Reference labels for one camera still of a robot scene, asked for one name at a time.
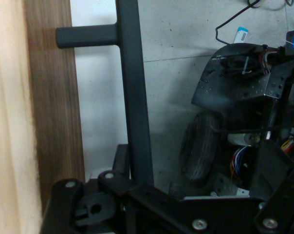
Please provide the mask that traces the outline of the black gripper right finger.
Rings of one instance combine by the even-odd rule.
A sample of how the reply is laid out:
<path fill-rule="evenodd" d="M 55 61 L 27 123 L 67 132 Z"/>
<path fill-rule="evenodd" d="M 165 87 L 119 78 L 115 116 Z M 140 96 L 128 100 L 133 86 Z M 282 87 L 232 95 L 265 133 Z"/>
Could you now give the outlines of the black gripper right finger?
<path fill-rule="evenodd" d="M 294 234 L 294 169 L 255 217 L 257 234 Z"/>

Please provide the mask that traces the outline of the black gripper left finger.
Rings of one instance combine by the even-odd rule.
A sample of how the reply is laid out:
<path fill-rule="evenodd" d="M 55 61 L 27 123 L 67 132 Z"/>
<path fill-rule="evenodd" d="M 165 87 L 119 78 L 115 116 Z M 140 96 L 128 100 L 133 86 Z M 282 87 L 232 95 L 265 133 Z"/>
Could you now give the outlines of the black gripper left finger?
<path fill-rule="evenodd" d="M 46 208 L 42 234 L 203 234 L 206 220 L 191 217 L 188 201 L 153 186 L 151 147 L 117 147 L 113 167 L 83 183 L 57 182 Z"/>

